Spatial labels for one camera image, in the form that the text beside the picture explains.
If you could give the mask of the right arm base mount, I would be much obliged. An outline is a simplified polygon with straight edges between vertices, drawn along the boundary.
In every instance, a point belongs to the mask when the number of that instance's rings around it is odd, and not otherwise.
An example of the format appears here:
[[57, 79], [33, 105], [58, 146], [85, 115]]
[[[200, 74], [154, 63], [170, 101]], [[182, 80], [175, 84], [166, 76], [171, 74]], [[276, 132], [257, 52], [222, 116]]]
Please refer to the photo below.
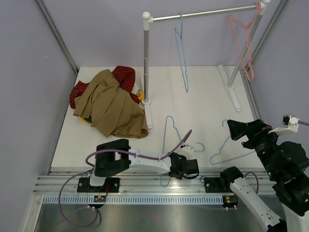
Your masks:
[[230, 182], [222, 177], [203, 177], [202, 183], [206, 193], [233, 193]]

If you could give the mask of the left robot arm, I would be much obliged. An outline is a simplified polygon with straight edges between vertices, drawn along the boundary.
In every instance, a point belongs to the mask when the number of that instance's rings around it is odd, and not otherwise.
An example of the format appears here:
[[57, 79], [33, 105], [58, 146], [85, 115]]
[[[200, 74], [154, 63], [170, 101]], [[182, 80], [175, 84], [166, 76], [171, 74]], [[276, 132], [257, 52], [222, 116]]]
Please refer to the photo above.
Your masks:
[[166, 155], [140, 151], [129, 145], [128, 139], [118, 139], [98, 145], [94, 153], [95, 164], [86, 163], [93, 170], [89, 177], [79, 179], [78, 192], [117, 193], [120, 178], [117, 174], [130, 168], [166, 174], [176, 179], [194, 179], [199, 175], [196, 159], [187, 159], [173, 150]]

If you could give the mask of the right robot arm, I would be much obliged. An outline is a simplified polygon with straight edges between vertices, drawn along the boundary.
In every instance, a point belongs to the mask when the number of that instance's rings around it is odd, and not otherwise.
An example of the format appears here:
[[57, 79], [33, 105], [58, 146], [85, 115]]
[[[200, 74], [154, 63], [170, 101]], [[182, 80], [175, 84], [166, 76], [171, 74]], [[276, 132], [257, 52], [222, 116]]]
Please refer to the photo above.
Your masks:
[[236, 194], [255, 216], [265, 232], [307, 232], [309, 230], [309, 178], [305, 170], [309, 159], [301, 144], [286, 141], [278, 145], [280, 135], [297, 133], [301, 121], [294, 116], [284, 116], [283, 128], [272, 128], [257, 119], [238, 122], [229, 119], [230, 137], [236, 141], [243, 136], [246, 149], [253, 149], [260, 159], [272, 187], [282, 203], [286, 219], [281, 219], [254, 192], [242, 172], [235, 166], [221, 171], [219, 177], [205, 177], [207, 193]]

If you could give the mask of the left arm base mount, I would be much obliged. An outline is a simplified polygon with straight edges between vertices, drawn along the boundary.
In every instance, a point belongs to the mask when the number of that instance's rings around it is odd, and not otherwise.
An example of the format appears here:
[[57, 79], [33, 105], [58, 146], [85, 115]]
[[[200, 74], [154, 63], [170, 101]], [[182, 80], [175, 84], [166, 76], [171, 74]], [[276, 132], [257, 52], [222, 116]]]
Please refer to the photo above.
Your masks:
[[79, 178], [78, 193], [118, 193], [120, 188], [120, 178], [108, 177], [103, 185], [91, 186], [90, 177]]

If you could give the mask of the floral pastel skirt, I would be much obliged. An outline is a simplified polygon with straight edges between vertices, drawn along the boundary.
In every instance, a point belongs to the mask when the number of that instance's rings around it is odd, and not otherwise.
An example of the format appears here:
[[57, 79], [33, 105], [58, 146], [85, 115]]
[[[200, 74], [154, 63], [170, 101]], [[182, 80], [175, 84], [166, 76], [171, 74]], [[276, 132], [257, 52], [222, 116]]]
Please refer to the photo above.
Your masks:
[[135, 94], [139, 99], [142, 99], [142, 98], [143, 98], [143, 91], [142, 91], [142, 89], [139, 87], [139, 85], [136, 84], [136, 83], [134, 84], [131, 93], [132, 93], [132, 94]]

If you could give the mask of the yellow plastic tray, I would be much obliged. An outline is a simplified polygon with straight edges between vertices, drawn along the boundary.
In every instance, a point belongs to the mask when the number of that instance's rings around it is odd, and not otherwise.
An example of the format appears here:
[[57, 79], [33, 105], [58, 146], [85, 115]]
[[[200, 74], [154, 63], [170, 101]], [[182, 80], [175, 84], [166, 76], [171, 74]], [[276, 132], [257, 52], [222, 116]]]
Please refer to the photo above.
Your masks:
[[[140, 89], [137, 91], [137, 93], [135, 95], [138, 97], [139, 101], [141, 101], [143, 99], [143, 92]], [[89, 118], [83, 118], [82, 117], [81, 120], [83, 122], [86, 122], [86, 123], [89, 123], [89, 124], [92, 123], [92, 117], [89, 117]]]

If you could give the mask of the white metal clothes rack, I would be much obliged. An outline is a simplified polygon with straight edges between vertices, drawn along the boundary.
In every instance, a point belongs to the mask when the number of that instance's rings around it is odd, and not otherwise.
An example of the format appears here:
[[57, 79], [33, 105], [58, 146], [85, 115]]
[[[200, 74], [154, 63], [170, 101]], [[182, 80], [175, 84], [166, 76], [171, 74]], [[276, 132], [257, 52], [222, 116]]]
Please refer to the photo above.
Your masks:
[[[228, 64], [240, 66], [234, 42], [227, 28], [227, 16], [233, 15], [247, 25], [261, 3], [261, 12], [250, 33], [254, 37], [267, 7], [268, 0], [145, 0], [143, 8], [144, 32], [144, 98], [148, 128], [153, 127], [154, 107], [149, 96], [149, 59], [163, 66], [172, 66], [178, 58], [174, 28], [180, 30], [183, 15], [183, 45], [187, 66]], [[247, 53], [246, 30], [233, 23], [242, 57]]]

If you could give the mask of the tan skirt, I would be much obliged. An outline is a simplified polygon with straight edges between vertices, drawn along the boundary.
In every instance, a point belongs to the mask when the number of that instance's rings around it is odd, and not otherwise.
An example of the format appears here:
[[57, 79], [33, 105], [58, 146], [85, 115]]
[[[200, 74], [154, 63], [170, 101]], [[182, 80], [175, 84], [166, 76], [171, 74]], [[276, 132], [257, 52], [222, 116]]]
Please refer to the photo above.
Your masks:
[[75, 101], [74, 116], [91, 118], [91, 127], [105, 137], [145, 138], [146, 116], [110, 70], [100, 71]]

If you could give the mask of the blue hanger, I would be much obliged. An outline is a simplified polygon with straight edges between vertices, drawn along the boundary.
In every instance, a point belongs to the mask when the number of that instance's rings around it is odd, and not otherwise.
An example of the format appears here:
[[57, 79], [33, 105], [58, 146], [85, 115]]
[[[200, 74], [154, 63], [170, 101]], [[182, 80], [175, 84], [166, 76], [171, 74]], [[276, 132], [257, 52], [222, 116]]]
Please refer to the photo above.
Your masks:
[[180, 30], [178, 30], [176, 27], [174, 28], [174, 35], [175, 35], [175, 41], [176, 41], [176, 48], [177, 48], [177, 54], [178, 54], [178, 60], [179, 65], [183, 77], [183, 84], [185, 92], [189, 92], [189, 83], [188, 83], [188, 76], [187, 76], [187, 65], [186, 65], [186, 57], [185, 57], [185, 51], [184, 51], [184, 45], [183, 45], [183, 15], [181, 12], [179, 12], [180, 20], [181, 20], [181, 26]]
[[223, 119], [219, 129], [226, 134], [225, 138], [219, 142], [214, 152], [209, 155], [208, 164], [211, 167], [249, 167], [255, 161], [256, 153], [252, 150], [241, 148], [241, 144], [231, 139], [231, 134], [227, 125], [228, 119]]
[[[172, 116], [167, 116], [166, 117], [166, 121], [165, 121], [165, 127], [164, 127], [164, 136], [163, 136], [163, 146], [162, 146], [162, 154], [167, 154], [169, 151], [170, 148], [172, 148], [172, 142], [175, 142], [176, 141], [176, 137], [174, 135], [171, 135], [172, 137], [169, 137], [170, 136], [170, 132], [171, 132], [171, 127], [168, 126], [168, 122], [169, 122], [169, 119], [171, 120], [172, 122], [172, 126], [173, 126], [173, 129], [176, 131], [177, 133], [177, 136], [178, 136], [178, 139], [179, 139], [179, 142], [182, 140], [182, 137], [181, 137], [181, 134], [179, 133], [176, 125], [175, 125], [175, 121], [174, 121], [174, 118]], [[194, 152], [197, 152], [197, 153], [202, 153], [205, 151], [205, 146], [203, 143], [201, 142], [196, 142], [197, 145], [200, 145], [201, 146], [201, 149], [200, 150], [197, 150], [197, 149], [194, 149]], [[160, 186], [163, 187], [163, 188], [167, 188], [170, 184], [170, 181], [171, 181], [171, 177], [169, 178], [168, 182], [166, 185], [163, 184], [163, 180], [162, 180], [162, 177], [163, 175], [160, 176]]]

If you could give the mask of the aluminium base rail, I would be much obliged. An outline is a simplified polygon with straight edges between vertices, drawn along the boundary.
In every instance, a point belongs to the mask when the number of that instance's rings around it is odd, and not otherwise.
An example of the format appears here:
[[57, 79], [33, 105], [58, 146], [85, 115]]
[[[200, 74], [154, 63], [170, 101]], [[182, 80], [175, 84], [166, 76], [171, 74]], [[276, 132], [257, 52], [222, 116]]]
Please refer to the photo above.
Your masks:
[[[120, 178], [120, 195], [204, 195], [204, 177], [218, 177], [222, 168], [200, 169], [200, 175], [192, 180], [170, 178], [156, 173], [125, 171]], [[58, 193], [62, 186], [64, 193], [76, 193], [80, 176], [76, 172], [51, 172], [40, 175], [34, 186], [35, 193]]]

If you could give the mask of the red polka-dot skirt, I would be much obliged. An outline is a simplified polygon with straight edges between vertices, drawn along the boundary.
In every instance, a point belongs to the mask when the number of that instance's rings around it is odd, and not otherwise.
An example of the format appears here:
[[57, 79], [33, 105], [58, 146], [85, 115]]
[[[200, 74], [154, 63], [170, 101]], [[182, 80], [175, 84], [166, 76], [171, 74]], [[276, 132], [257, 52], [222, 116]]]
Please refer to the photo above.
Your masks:
[[[135, 70], [131, 67], [125, 67], [125, 66], [116, 66], [116, 68], [112, 71], [112, 74], [114, 78], [118, 81], [120, 87], [127, 91], [132, 100], [139, 104], [140, 101], [138, 97], [135, 94], [132, 94], [132, 88], [135, 84]], [[78, 81], [78, 83], [74, 86], [74, 88], [70, 92], [69, 97], [69, 105], [71, 109], [75, 109], [75, 99], [77, 97], [80, 97], [83, 95], [84, 91], [88, 87], [88, 83], [83, 83], [81, 81]]]

